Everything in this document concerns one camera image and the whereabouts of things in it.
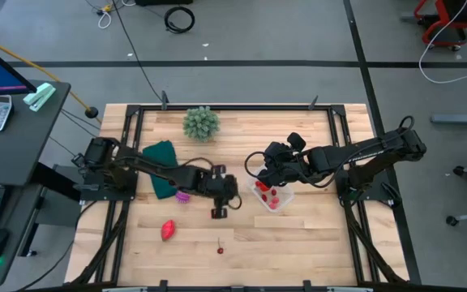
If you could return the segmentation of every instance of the black desk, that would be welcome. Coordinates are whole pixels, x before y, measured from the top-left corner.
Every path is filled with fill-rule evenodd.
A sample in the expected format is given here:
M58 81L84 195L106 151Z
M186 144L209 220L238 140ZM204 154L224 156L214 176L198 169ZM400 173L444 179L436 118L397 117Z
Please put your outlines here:
M31 82L36 86L44 83L34 80ZM71 87L66 83L47 82L57 91L38 112L31 111L29 105L23 102L24 95L12 97L14 114L5 130L0 132L0 185L14 186L0 220L0 228L10 231L0 263L0 285L6 279L19 245L23 244L24 235L43 192L41 185L54 190L60 187L63 195L66 193L62 189L70 188L71 191L68 190L67 193L72 195L73 200L77 200L70 179L38 163Z

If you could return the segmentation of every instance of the desk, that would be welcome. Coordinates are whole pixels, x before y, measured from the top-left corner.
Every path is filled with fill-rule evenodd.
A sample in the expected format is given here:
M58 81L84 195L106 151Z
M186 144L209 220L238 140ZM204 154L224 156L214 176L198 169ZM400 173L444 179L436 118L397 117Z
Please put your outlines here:
M371 138L366 106L345 105L345 109L353 141ZM126 105L107 105L101 136L120 140L125 113ZM140 174L129 210L118 285L158 286L162 279L169 286L301 286L306 279L313 286L355 285L345 215L334 183L323 190L291 184L296 197L278 214L268 212L245 186L246 156L263 151L271 141L285 143L288 134L296 131L307 148L332 144L325 111L224 110L218 114L221 130L212 142L201 144L184 136L184 111L147 111L139 149L170 140L180 163L206 157L226 164L227 172L238 179L242 207L229 210L227 219L212 220L211 200L196 196L188 204L178 204L175 198L158 200L151 179ZM129 137L135 124L133 117ZM250 167L254 170L262 163L254 157ZM66 281L82 272L100 246L107 206L97 203L81 218ZM376 247L408 279L392 210L366 202L366 212ZM176 234L162 242L160 227L170 219L176 222ZM225 250L222 255L216 253L218 239ZM112 255L108 255L104 280L109 279ZM365 256L362 261L368 266Z
M44 83L38 80L30 82L35 86ZM0 228L10 231L0 264L0 285L5 281L41 196L39 183L30 183L32 176L37 168L46 168L46 171L54 173L37 161L71 86L50 83L57 91L38 112L31 111L29 105L24 104L24 95L13 96L14 113L5 130L0 132L0 185L14 186L0 220Z

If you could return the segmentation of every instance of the red chair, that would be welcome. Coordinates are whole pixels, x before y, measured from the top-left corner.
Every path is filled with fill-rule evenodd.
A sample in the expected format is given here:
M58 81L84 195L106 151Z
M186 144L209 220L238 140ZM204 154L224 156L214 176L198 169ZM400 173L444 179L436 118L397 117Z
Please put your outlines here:
M426 29L425 33L422 35L422 41L429 45L435 34L447 25L461 10L466 0L436 0L436 15L420 15L419 11L427 1L428 0L421 0L413 14L418 20L418 24ZM430 49L435 46L447 46L453 51L461 49L461 45L467 43L466 28L467 4L459 16L439 34L437 39L432 43Z

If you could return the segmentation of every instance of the green plant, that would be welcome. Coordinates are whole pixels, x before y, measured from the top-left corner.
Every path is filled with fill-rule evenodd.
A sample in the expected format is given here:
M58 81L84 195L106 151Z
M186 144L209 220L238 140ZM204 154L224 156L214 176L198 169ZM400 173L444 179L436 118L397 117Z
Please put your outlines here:
M219 118L210 107L200 106L198 109L188 109L183 119L185 135L199 142L209 141L219 131Z

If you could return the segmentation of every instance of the white cable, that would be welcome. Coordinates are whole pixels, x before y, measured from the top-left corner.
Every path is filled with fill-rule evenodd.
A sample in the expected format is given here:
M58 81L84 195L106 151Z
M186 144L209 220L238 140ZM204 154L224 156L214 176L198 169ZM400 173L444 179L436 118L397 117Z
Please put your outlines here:
M435 84L450 84L452 82L456 82L456 81L459 81L459 80L463 80L463 79L466 79L467 76L463 76L463 77L459 77L457 79L452 79L452 80L445 80L445 81L437 81L437 80L433 80L431 79L430 77L428 77L425 73L425 71L422 69L422 65L421 65L421 62L422 60L425 58L425 55L426 55L426 52L430 49L431 45L433 44L433 42L435 41L435 39L439 36L439 34L441 32L443 32L444 29L446 29L450 24L452 24L453 21L455 21L455 19L459 16L459 14L464 10L464 8L466 7L467 5L467 0L466 2L464 3L464 5L462 6L462 8L459 10L459 12L457 12L457 14L453 17L453 19L448 23L446 24L443 29L441 29L439 32L437 32L437 34L435 34L434 37L432 37L431 41L430 41L430 44L428 44L428 46L426 47L425 51L422 53L421 55L421 58L419 59L419 70L421 70L421 73L423 76L425 76L425 78L432 82L432 83L435 83Z
M123 4L124 6L134 6L134 5L136 5L136 3L126 4L126 2L125 2L124 0L122 0L122 4Z
M109 13L105 12L105 11L102 11L102 16L101 16L101 19L98 20L98 27L99 28L102 28L102 29L105 29L107 28L108 26L111 25L111 15L109 15ZM105 18L105 17L109 17L109 22L105 25L105 26L102 26L102 20Z

